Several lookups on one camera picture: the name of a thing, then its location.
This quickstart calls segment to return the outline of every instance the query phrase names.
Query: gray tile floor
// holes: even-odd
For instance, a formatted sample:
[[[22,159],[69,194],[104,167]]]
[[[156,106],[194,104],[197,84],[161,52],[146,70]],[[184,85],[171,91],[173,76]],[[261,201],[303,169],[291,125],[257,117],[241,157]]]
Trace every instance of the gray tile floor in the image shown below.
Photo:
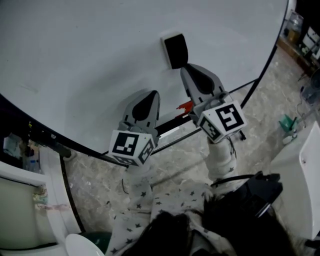
[[[237,169],[240,174],[252,174],[263,170],[268,172],[271,160],[283,148],[285,135],[279,125],[284,114],[298,116],[296,106],[300,102],[300,88],[309,80],[297,82],[302,70],[281,49],[278,49],[259,87],[244,108],[248,126],[243,129],[247,140],[233,137],[237,152]],[[242,88],[232,94],[241,102],[249,91]],[[303,102],[300,112],[308,106]],[[308,124],[314,121],[311,116]],[[180,127],[160,140],[159,147],[194,131],[191,122]],[[157,172],[157,191],[170,191],[184,179],[209,182],[208,169],[204,158],[208,155],[206,136],[203,132],[185,139],[152,156],[152,166]],[[71,193],[87,231],[111,231],[113,217],[117,211],[126,209],[129,202],[124,193],[122,175],[124,168],[81,153],[66,163]],[[283,211],[281,200],[276,210]],[[312,255],[312,250],[304,248],[304,241],[293,236],[294,246],[301,255]]]

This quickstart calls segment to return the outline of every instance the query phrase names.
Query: gray fabric with stars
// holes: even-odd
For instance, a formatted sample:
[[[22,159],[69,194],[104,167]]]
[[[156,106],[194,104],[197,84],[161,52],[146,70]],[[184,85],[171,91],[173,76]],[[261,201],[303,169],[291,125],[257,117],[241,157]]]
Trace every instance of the gray fabric with stars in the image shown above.
[[[173,215],[186,213],[190,217],[190,229],[197,234],[191,252],[202,248],[210,252],[226,253],[229,256],[236,255],[225,238],[204,229],[201,218],[189,211],[203,210],[205,199],[213,196],[210,186],[185,180],[175,191],[153,195],[149,183],[142,181],[135,190],[133,194],[136,196],[130,198],[128,211],[117,215],[115,219],[106,256],[121,256],[139,239],[145,227],[162,212]]]

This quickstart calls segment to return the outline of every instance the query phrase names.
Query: green object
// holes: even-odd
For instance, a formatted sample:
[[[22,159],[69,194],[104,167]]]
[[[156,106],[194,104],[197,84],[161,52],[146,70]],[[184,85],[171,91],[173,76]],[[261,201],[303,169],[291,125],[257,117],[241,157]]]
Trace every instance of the green object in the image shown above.
[[[286,114],[284,115],[284,117],[279,121],[282,129],[288,133],[292,130],[294,130],[296,124],[297,124],[297,118],[295,118],[294,120],[292,120],[289,116],[287,116]]]
[[[111,233],[109,232],[103,232],[103,231],[97,231],[97,232],[84,232],[80,233],[80,236],[85,237],[92,243],[94,243],[103,254],[106,254],[108,245],[111,239]]]

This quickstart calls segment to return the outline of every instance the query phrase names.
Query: black rectangular object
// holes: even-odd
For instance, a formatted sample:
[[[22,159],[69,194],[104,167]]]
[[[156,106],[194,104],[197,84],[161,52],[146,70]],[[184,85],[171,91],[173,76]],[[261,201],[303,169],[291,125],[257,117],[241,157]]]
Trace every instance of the black rectangular object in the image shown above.
[[[180,69],[188,63],[188,48],[183,34],[164,40],[172,69]]]

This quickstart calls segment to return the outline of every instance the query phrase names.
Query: white tabletop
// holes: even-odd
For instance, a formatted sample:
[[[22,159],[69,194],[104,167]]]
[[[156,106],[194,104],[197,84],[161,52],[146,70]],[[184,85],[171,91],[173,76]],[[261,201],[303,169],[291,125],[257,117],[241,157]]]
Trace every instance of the white tabletop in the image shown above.
[[[157,90],[161,125],[189,101],[160,38],[183,33],[189,62],[227,91],[259,77],[287,0],[2,0],[0,93],[94,151],[136,95]]]

